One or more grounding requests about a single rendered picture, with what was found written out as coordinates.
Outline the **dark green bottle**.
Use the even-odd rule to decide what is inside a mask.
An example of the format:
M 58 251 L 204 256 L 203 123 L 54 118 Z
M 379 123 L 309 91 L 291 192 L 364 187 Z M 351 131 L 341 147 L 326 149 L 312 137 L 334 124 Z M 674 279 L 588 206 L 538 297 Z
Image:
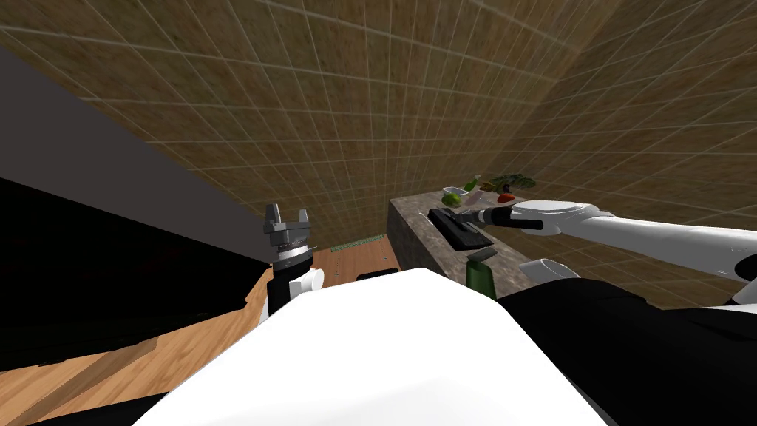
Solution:
M 484 262 L 496 254 L 497 252 L 492 247 L 486 247 L 470 254 L 466 263 L 465 285 L 493 300 L 497 299 L 493 273 Z

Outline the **black flat slab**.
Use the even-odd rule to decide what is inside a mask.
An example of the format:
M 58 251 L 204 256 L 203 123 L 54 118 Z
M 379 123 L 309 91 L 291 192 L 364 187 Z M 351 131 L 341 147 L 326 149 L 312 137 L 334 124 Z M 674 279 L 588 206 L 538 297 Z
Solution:
M 427 213 L 430 222 L 454 250 L 469 251 L 493 245 L 477 228 L 453 219 L 453 215 L 454 211 L 448 208 L 434 208 Z

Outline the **leafy green plant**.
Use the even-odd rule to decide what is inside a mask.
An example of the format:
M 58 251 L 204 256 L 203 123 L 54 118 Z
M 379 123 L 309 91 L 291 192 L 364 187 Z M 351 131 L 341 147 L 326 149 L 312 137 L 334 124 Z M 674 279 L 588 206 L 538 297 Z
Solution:
M 485 187 L 498 194 L 511 193 L 511 189 L 530 189 L 536 186 L 536 181 L 522 174 L 501 175 L 492 178 Z

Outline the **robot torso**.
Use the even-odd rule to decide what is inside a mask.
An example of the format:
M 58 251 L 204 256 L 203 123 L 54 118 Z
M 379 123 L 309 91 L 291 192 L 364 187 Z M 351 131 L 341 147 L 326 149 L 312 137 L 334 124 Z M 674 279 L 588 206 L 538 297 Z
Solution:
M 494 300 L 424 268 L 295 297 L 134 426 L 607 426 Z

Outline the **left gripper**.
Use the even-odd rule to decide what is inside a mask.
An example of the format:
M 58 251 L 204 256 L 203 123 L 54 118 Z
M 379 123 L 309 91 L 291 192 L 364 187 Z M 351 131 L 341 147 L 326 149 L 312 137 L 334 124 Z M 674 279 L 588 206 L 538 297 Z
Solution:
M 307 209 L 299 211 L 297 222 L 282 222 L 276 203 L 265 207 L 263 233 L 268 236 L 270 246 L 277 248 L 279 252 L 304 246 L 310 236 L 310 228 Z

